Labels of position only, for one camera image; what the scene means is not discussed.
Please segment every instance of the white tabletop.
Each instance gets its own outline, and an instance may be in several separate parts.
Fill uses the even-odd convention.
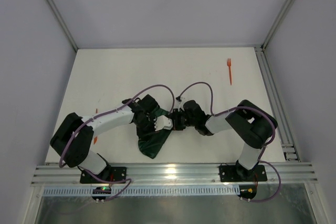
[[[232,86],[227,58],[232,59]],[[71,112],[84,116],[96,109],[109,110],[153,84],[169,86],[176,97],[197,81],[212,86],[215,113],[247,99],[272,114],[253,48],[82,49],[76,56],[56,129]],[[172,98],[167,90],[154,88],[147,93],[163,109],[170,109]],[[210,113],[206,85],[193,86],[183,96]],[[239,158],[243,144],[234,130],[201,136],[190,127],[172,132],[157,157],[150,159],[139,151],[135,125],[130,124],[99,135],[91,149],[111,163],[232,163]],[[285,161],[278,135],[262,158]],[[50,147],[46,162],[58,161],[59,155]]]

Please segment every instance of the green cloth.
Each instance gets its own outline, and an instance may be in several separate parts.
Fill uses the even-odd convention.
[[[154,111],[154,115],[158,118],[160,115],[167,115],[168,111],[158,108]],[[142,154],[150,158],[155,158],[162,145],[166,142],[172,130],[160,130],[150,132],[138,140],[139,150]]]

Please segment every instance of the metal extrusion frame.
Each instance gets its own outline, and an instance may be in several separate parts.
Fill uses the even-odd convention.
[[[269,45],[270,41],[273,39],[273,36],[279,29],[280,25],[282,24],[283,20],[286,18],[286,15],[288,14],[290,8],[292,7],[293,3],[295,0],[285,0],[283,3],[280,12],[278,13],[277,17],[275,18],[270,30],[267,33],[267,36],[265,38],[265,41],[262,45],[263,50],[267,48]]]
[[[284,106],[282,105],[281,98],[274,81],[274,76],[271,72],[270,65],[268,63],[267,57],[261,48],[255,48],[257,60],[259,63],[261,75],[264,80],[266,92],[268,95],[269,103],[274,117],[278,121],[278,133],[282,144],[292,145],[295,148],[295,153],[297,154],[297,159],[300,160],[298,150],[295,145],[295,138],[288,121]]]
[[[111,164],[126,166],[127,177],[132,186],[192,186],[223,185],[219,177],[220,164]],[[273,163],[281,176],[282,183],[316,183],[317,177],[310,163]],[[275,171],[265,165],[267,182],[277,184]],[[32,186],[69,186],[79,184],[81,172],[76,168],[59,168],[56,164],[37,166]],[[252,184],[249,182],[225,183],[226,185]]]
[[[78,51],[78,46],[76,45],[76,42],[67,26],[65,23],[60,11],[58,10],[54,0],[45,0],[48,6],[50,7],[51,12],[53,13],[54,17],[56,18],[59,26],[63,30],[65,36],[67,37],[69,43],[71,44],[72,48],[74,49],[75,52]]]
[[[130,196],[193,196],[193,195],[232,195],[237,194],[237,186],[251,183],[221,183],[220,164],[112,164],[126,166],[132,184],[124,197]],[[318,183],[311,163],[283,162],[273,163],[284,184]],[[278,184],[274,170],[265,165],[268,181],[260,184]],[[41,197],[89,196],[92,189],[103,184],[80,184],[80,170],[59,168],[57,164],[37,166],[31,183],[34,188],[24,224],[34,223]],[[114,185],[119,190],[123,185]],[[319,201],[315,209],[321,208]]]
[[[317,223],[333,223],[329,218],[331,216],[331,210],[324,198],[320,184],[305,183],[305,187]]]

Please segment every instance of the orange fork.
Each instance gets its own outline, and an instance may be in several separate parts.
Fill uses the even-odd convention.
[[[97,142],[97,140],[98,140],[98,137],[96,136],[95,138],[94,138],[94,140],[93,140],[93,144],[95,144],[96,142]]]
[[[227,66],[229,67],[229,77],[230,77],[230,85],[232,86],[232,75],[231,75],[231,58],[227,59],[226,62]]]

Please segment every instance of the purple cable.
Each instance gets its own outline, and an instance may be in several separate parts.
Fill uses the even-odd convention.
[[[124,179],[124,180],[120,180],[120,181],[109,182],[109,181],[105,181],[105,180],[102,180],[102,179],[98,178],[96,175],[94,175],[94,174],[93,174],[92,172],[90,172],[89,170],[86,170],[86,169],[85,169],[85,171],[86,171],[88,174],[90,174],[94,179],[96,179],[96,180],[98,180],[98,181],[100,181],[100,182],[102,182],[102,183],[109,184],[109,185],[111,185],[111,184],[118,184],[118,183],[122,183],[122,182],[128,182],[127,185],[126,185],[124,188],[122,188],[117,194],[115,194],[115,195],[113,195],[113,196],[111,196],[111,197],[105,199],[104,202],[107,202],[107,201],[110,201],[110,200],[113,200],[113,199],[117,198],[120,194],[122,194],[122,193],[126,190],[126,188],[127,188],[127,187],[131,184],[131,182],[132,182],[132,179],[130,179],[130,178],[127,178],[127,179]],[[87,207],[88,205],[90,205],[90,204],[92,204],[92,203],[94,203],[94,202],[96,202],[96,201],[88,202],[88,203],[84,204],[83,206],[77,208],[76,210],[73,210],[73,211],[70,211],[70,212],[59,212],[59,211],[56,211],[56,210],[53,209],[53,206],[51,205],[51,206],[49,207],[49,209],[48,209],[46,215],[43,217],[43,219],[42,219],[42,223],[45,223],[45,222],[46,222],[47,216],[49,215],[50,211],[55,212],[55,213],[57,213],[58,215],[73,215],[73,214],[75,214],[75,213],[81,211],[83,208]]]
[[[62,155],[61,155],[61,158],[59,160],[59,167],[62,168],[66,165],[66,163],[63,164],[63,160],[64,160],[64,157],[65,157],[65,154],[67,153],[71,143],[73,142],[73,140],[75,139],[75,136],[78,134],[78,132],[84,127],[86,126],[88,123],[90,122],[93,122],[95,119],[101,117],[101,116],[104,116],[104,115],[108,115],[108,114],[111,114],[111,113],[114,113],[114,112],[117,112],[118,110],[121,110],[123,108],[125,108],[128,104],[130,104],[131,102],[133,102],[139,95],[141,95],[143,92],[146,92],[148,89],[152,89],[152,88],[156,88],[156,87],[164,87],[166,89],[168,89],[170,91],[170,94],[172,94],[172,97],[173,97],[173,105],[170,109],[169,112],[172,112],[173,109],[174,109],[174,106],[175,106],[175,97],[174,97],[174,93],[173,91],[167,87],[166,85],[163,85],[163,84],[156,84],[156,85],[152,85],[148,88],[145,88],[144,90],[140,91],[138,94],[136,94],[131,100],[129,100],[127,103],[123,104],[122,106],[120,106],[119,108],[116,108],[114,110],[110,110],[110,111],[107,111],[107,112],[103,112],[101,114],[98,114],[98,115],[95,115],[94,117],[90,118],[89,120],[83,122],[72,134],[71,138],[69,139],[67,145],[65,146],[63,152],[62,152]]]
[[[196,85],[196,84],[205,84],[205,85],[207,85],[207,86],[209,87],[209,89],[210,89],[210,93],[211,93],[210,113],[211,113],[211,115],[214,115],[214,112],[213,112],[213,110],[212,110],[212,107],[213,107],[213,104],[214,104],[214,92],[212,91],[212,87],[210,86],[209,83],[204,82],[204,81],[195,82],[195,83],[189,85],[188,87],[186,87],[186,88],[182,91],[182,93],[180,94],[180,96],[182,96],[182,95],[184,94],[185,91],[187,91],[189,88],[191,88],[192,86],[194,86],[194,85]]]
[[[276,190],[276,192],[269,198],[266,198],[266,199],[251,199],[250,202],[254,202],[254,203],[264,203],[264,202],[267,202],[271,199],[274,199],[279,193],[280,193],[280,190],[281,190],[281,178],[280,178],[280,174],[279,172],[276,170],[276,168],[274,167],[274,165],[272,165],[271,163],[267,162],[267,161],[262,161],[262,160],[259,160],[260,163],[264,163],[264,164],[267,164],[269,165],[270,167],[273,168],[273,170],[275,171],[275,173],[277,174],[278,176],[278,179],[279,179],[279,186],[278,186],[278,189]]]
[[[267,120],[267,122],[268,122],[268,123],[271,125],[271,127],[272,127],[272,137],[271,137],[271,139],[270,139],[267,143],[264,144],[264,148],[262,149],[262,151],[261,151],[261,153],[260,153],[260,155],[259,155],[259,159],[260,159],[261,156],[263,155],[263,153],[265,152],[265,147],[266,147],[267,145],[269,145],[270,143],[273,142],[273,140],[274,140],[274,138],[275,138],[275,134],[276,134],[276,133],[275,133],[275,127],[274,127],[272,121],[270,120],[270,118],[268,118],[268,116],[267,116],[265,113],[262,113],[262,112],[259,111],[259,110],[256,110],[256,109],[254,109],[254,108],[250,108],[250,107],[246,107],[246,106],[233,107],[233,108],[231,108],[231,109],[228,109],[228,110],[222,111],[222,112],[220,112],[220,113],[214,114],[214,112],[213,112],[214,92],[213,92],[212,87],[210,86],[210,84],[207,83],[207,82],[204,82],[204,81],[199,81],[199,82],[195,82],[195,83],[193,83],[193,84],[190,84],[188,87],[186,87],[186,88],[182,91],[182,93],[180,94],[180,96],[182,96],[183,93],[184,93],[185,91],[187,91],[189,88],[191,88],[192,86],[194,86],[194,85],[196,85],[196,84],[205,84],[205,85],[207,85],[207,86],[209,87],[209,89],[210,89],[210,93],[211,93],[210,113],[211,113],[211,115],[213,115],[213,116],[219,116],[219,115],[222,115],[222,114],[225,114],[225,113],[234,111],[234,110],[250,110],[250,111],[253,111],[253,112],[255,112],[255,113],[261,115],[262,117],[264,117],[264,118]]]
[[[207,85],[207,86],[210,88],[210,92],[211,92],[210,112],[211,112],[211,115],[213,115],[213,116],[220,116],[220,115],[222,115],[222,114],[225,114],[225,113],[228,113],[228,112],[232,112],[232,111],[235,111],[235,110],[250,110],[250,111],[253,111],[253,112],[255,112],[255,113],[261,115],[262,117],[264,117],[264,118],[266,119],[266,121],[271,125],[271,127],[272,127],[272,137],[271,137],[271,139],[270,139],[267,143],[264,144],[263,149],[262,149],[262,151],[261,151],[261,153],[260,153],[260,155],[259,155],[259,157],[258,157],[258,161],[259,161],[260,163],[268,164],[270,167],[272,167],[272,168],[274,169],[275,173],[277,174],[277,176],[278,176],[278,178],[279,178],[279,187],[278,187],[277,191],[276,191],[271,197],[269,197],[269,198],[267,198],[267,199],[261,199],[261,200],[257,200],[257,199],[256,199],[256,200],[250,200],[250,202],[261,203],[261,202],[269,201],[269,200],[273,199],[274,197],[276,197],[276,196],[279,194],[280,190],[281,190],[281,178],[280,178],[280,174],[278,173],[278,171],[276,170],[276,168],[275,168],[271,163],[269,163],[269,162],[267,162],[267,161],[261,161],[261,160],[260,160],[261,157],[262,157],[262,155],[263,155],[264,152],[265,152],[266,146],[269,145],[270,143],[272,143],[273,140],[274,140],[274,138],[275,138],[275,134],[276,134],[275,126],[274,126],[274,124],[272,123],[271,119],[268,118],[268,116],[267,116],[265,113],[262,113],[261,111],[259,111],[259,110],[257,110],[257,109],[250,108],[250,107],[246,107],[246,106],[233,107],[233,108],[231,108],[231,109],[228,109],[228,110],[222,111],[222,112],[220,112],[220,113],[214,114],[214,113],[213,113],[213,110],[212,110],[212,108],[213,108],[213,103],[214,103],[213,90],[212,90],[210,84],[207,83],[207,82],[200,81],[200,82],[196,82],[196,83],[193,83],[193,84],[189,85],[187,88],[185,88],[185,89],[182,91],[182,93],[180,94],[180,96],[181,96],[186,90],[188,90],[190,87],[192,87],[193,85],[196,85],[196,84],[205,84],[205,85]]]
[[[269,145],[270,143],[272,143],[273,140],[274,140],[274,138],[275,138],[275,127],[274,127],[274,124],[272,123],[271,119],[268,118],[268,116],[266,114],[262,113],[261,111],[259,111],[257,109],[246,107],[246,106],[233,107],[231,109],[228,109],[228,110],[222,111],[222,112],[220,112],[218,114],[215,114],[214,116],[219,116],[219,115],[222,115],[222,114],[234,111],[234,110],[250,110],[250,111],[253,111],[253,112],[261,115],[262,117],[264,117],[266,119],[266,121],[271,125],[271,127],[272,127],[272,137],[271,137],[271,139],[267,143],[264,144],[263,149],[262,149],[262,151],[261,151],[261,153],[260,153],[260,155],[258,157],[258,159],[261,159],[262,155],[265,152],[266,146]]]

